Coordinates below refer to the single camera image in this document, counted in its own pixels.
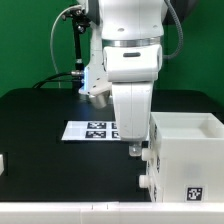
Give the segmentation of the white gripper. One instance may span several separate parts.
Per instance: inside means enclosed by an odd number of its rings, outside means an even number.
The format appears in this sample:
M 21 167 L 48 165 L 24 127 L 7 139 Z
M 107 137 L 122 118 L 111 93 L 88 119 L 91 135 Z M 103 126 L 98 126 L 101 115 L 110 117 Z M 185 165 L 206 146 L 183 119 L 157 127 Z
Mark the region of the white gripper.
M 129 155 L 138 157 L 149 129 L 154 81 L 162 66 L 162 46 L 105 47 L 104 67 L 112 83 L 116 125 L 129 141 Z

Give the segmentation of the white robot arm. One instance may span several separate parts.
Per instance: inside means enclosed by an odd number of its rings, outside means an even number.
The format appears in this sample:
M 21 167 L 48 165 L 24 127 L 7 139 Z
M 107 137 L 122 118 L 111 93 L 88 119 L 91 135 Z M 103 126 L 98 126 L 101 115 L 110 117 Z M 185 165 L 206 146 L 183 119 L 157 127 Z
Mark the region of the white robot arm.
M 163 27 L 181 23 L 199 0 L 78 0 L 90 20 L 90 62 L 79 92 L 97 108 L 114 106 L 120 139 L 129 154 L 139 156 L 149 132 L 153 84 L 165 60 L 183 47 L 163 53 Z

